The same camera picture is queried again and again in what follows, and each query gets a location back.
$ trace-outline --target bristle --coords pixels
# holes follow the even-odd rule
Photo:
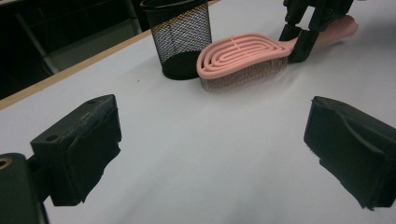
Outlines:
[[[288,57],[256,63],[225,77],[213,79],[201,78],[202,87],[206,91],[222,91],[234,86],[243,85],[261,77],[270,76],[284,70],[288,64]]]

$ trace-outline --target pink handle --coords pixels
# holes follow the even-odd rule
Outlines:
[[[317,43],[327,43],[344,37],[352,36],[358,31],[359,25],[355,20],[346,15],[327,26],[327,29],[319,34]]]

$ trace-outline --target white table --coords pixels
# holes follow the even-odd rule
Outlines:
[[[51,223],[395,223],[396,208],[361,209],[303,141],[311,99],[343,101],[396,127],[396,2],[355,1],[352,37],[316,48],[276,77],[222,94],[161,73],[151,36],[0,111],[0,154],[29,142],[91,98],[113,93],[121,153],[87,201],[45,205]],[[278,38],[281,1],[222,0],[213,40]]]

